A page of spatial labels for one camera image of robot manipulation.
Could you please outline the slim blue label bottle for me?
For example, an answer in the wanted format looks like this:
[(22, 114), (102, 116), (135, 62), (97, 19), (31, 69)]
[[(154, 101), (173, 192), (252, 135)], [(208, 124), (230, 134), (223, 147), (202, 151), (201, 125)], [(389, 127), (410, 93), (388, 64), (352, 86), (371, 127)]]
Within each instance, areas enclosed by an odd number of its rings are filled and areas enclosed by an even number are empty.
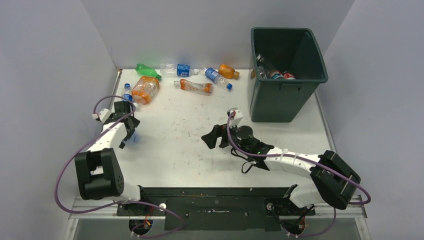
[(124, 84), (124, 88), (121, 94), (124, 101), (131, 102), (133, 104), (134, 109), (136, 109), (136, 105), (133, 102), (132, 89), (129, 83)]

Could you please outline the blue label bottle edge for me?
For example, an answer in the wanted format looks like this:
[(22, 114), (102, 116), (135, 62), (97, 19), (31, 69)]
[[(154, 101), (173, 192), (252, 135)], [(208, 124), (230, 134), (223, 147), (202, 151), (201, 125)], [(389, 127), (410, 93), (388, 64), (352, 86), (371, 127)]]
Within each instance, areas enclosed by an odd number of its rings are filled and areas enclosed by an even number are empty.
[(127, 145), (136, 145), (140, 141), (139, 134), (135, 131), (132, 136), (126, 141)]

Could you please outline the clear bottle silver cap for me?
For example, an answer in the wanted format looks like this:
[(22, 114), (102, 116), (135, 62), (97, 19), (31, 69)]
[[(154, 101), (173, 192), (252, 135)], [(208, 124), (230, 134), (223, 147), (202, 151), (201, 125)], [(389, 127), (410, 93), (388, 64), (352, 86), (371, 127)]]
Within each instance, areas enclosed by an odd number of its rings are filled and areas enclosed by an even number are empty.
[(274, 70), (275, 66), (261, 53), (257, 53), (255, 55), (255, 59), (259, 71), (259, 76), (262, 79), (271, 79), (271, 72)]

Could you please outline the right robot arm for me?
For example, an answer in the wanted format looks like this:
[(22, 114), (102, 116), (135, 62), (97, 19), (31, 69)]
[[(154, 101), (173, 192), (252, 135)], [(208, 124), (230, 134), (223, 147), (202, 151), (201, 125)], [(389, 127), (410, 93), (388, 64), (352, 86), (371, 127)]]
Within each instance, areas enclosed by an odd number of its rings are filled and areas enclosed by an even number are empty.
[(266, 144), (254, 137), (247, 125), (227, 128), (215, 125), (201, 139), (209, 149), (231, 147), (242, 152), (253, 167), (266, 171), (283, 171), (309, 179), (304, 185), (294, 184), (283, 199), (283, 209), (296, 214), (303, 207), (326, 203), (344, 210), (352, 204), (352, 197), (361, 182), (359, 175), (334, 151), (322, 154), (301, 154)]

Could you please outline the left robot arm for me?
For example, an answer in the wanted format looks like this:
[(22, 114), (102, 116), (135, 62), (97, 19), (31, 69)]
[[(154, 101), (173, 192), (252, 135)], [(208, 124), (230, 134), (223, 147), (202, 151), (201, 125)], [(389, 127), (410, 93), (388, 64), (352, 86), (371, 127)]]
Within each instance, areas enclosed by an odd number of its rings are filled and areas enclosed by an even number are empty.
[(134, 139), (140, 123), (134, 110), (130, 101), (122, 100), (114, 103), (113, 111), (104, 108), (93, 113), (93, 119), (103, 124), (101, 136), (76, 154), (74, 163), (82, 199), (130, 201), (130, 210), (141, 216), (149, 210), (149, 201), (142, 197), (140, 186), (125, 181), (116, 156), (116, 150)]

